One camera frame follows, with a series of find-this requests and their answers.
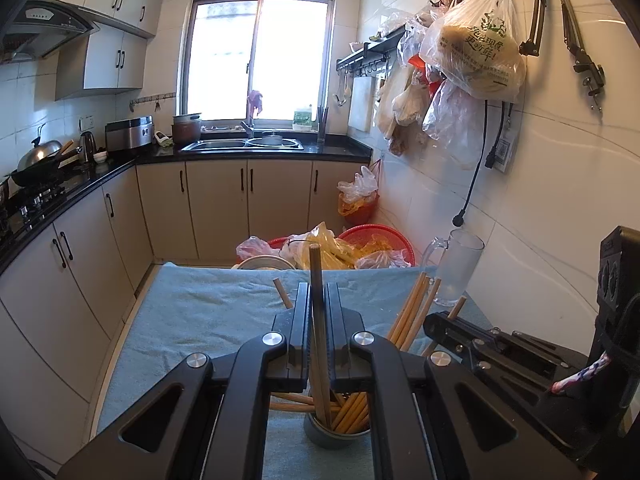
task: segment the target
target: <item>small white bowl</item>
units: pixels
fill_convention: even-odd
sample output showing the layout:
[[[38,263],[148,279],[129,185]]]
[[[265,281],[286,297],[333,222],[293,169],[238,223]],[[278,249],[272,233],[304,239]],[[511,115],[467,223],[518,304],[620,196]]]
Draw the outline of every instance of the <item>small white bowl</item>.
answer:
[[[108,152],[98,152],[94,153],[94,161],[96,164],[102,164],[105,160],[107,160]]]

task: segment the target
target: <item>tiled wall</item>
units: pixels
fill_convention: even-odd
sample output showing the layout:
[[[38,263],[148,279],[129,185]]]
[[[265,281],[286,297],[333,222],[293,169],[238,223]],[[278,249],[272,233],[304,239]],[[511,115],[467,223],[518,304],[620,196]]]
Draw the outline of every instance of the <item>tiled wall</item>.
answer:
[[[486,249],[468,291],[492,323],[586,352],[596,315],[600,241],[617,225],[640,229],[640,48],[609,0],[571,0],[588,53],[606,72],[600,117],[574,73],[562,36],[559,0],[549,0],[541,55],[527,58],[524,101],[512,128],[520,140],[506,174],[481,168],[465,228]],[[358,38],[375,33],[391,8],[415,12],[427,0],[362,0]],[[521,35],[533,0],[514,0]],[[364,99],[353,107],[367,106]],[[499,108],[490,108],[488,145]],[[472,171],[447,153],[415,141],[400,157],[380,132],[350,135],[383,157],[380,218],[423,252],[446,236],[464,203]]]
[[[117,114],[119,118],[153,115],[156,130],[159,129],[170,134],[173,115],[177,112],[176,100],[162,101],[159,112],[155,111],[155,103],[137,105],[134,113],[129,111],[129,101],[139,96],[176,91],[179,95],[183,58],[181,46],[186,34],[190,7],[191,0],[164,0],[162,2],[158,34],[149,40],[146,50],[144,88],[141,91],[127,92],[118,96]],[[356,41],[359,10],[360,0],[335,0],[335,26],[330,66],[335,66],[336,59],[351,53],[349,43]],[[337,89],[338,74],[335,70],[330,70],[329,94],[336,93]],[[337,107],[334,102],[331,102],[330,114],[327,119],[328,131],[346,134],[348,117],[348,104]]]
[[[15,170],[44,124],[42,142],[78,140],[78,121],[94,117],[96,142],[104,145],[104,125],[115,120],[113,95],[55,100],[58,54],[0,66],[0,176]]]

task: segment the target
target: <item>frosted glass mug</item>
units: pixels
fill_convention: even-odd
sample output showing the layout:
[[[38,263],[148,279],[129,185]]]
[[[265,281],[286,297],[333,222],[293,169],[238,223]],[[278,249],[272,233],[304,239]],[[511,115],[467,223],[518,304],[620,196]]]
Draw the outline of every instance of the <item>frosted glass mug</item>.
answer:
[[[427,246],[421,267],[427,265],[437,248],[444,248],[444,252],[435,274],[442,281],[434,301],[440,306],[454,306],[469,284],[484,249],[484,242],[469,231],[453,229],[449,238],[435,237]]]

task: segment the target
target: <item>silver screw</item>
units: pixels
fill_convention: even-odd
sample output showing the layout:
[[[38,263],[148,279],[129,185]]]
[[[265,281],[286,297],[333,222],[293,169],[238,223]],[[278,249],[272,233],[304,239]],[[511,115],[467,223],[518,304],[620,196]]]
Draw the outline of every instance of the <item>silver screw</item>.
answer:
[[[200,352],[191,354],[190,356],[187,357],[187,364],[191,368],[200,368],[201,366],[204,366],[204,363],[206,362],[207,362],[207,356],[204,354],[201,354]]]
[[[282,342],[282,336],[278,332],[267,332],[262,336],[262,342],[268,346],[276,346]]]
[[[436,366],[448,366],[449,363],[451,362],[451,356],[446,352],[440,352],[440,351],[437,351],[431,354],[430,359],[431,359],[431,362]]]
[[[356,343],[361,346],[370,345],[375,339],[371,332],[357,332],[353,335],[353,338],[355,339]]]

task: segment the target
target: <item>lower cabinet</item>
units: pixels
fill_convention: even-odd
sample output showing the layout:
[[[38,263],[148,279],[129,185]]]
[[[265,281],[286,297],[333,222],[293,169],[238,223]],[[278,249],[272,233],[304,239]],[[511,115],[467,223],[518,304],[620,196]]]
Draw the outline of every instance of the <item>lower cabinet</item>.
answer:
[[[82,295],[111,338],[135,298],[111,230],[102,189],[83,198],[53,225]]]
[[[338,182],[353,182],[361,167],[361,162],[314,161],[311,171],[308,230],[324,222],[338,236],[343,228],[347,227],[344,216],[338,213]]]
[[[53,225],[44,229],[0,276],[0,300],[33,349],[88,402],[109,338],[82,296],[62,249]],[[8,355],[16,357],[17,350],[2,358]]]
[[[34,293],[33,286],[26,290]],[[43,305],[38,308],[46,310]],[[48,323],[47,329],[52,335],[56,331],[58,337],[65,336],[57,332],[58,322]],[[33,349],[37,341],[32,337],[30,344],[23,334],[23,326],[16,326],[0,304],[0,416],[22,443],[63,464],[82,447],[89,403],[60,379],[60,372],[54,373],[41,359]],[[77,342],[77,337],[70,337],[60,340],[59,345],[82,355],[86,348]]]
[[[262,240],[306,233],[310,160],[249,160],[249,231]]]
[[[102,186],[111,229],[135,290],[154,259],[142,213],[136,168],[113,177]]]
[[[201,260],[233,265],[249,237],[247,161],[187,162],[193,232]]]
[[[159,260],[196,260],[184,162],[141,164],[136,171],[154,256]]]

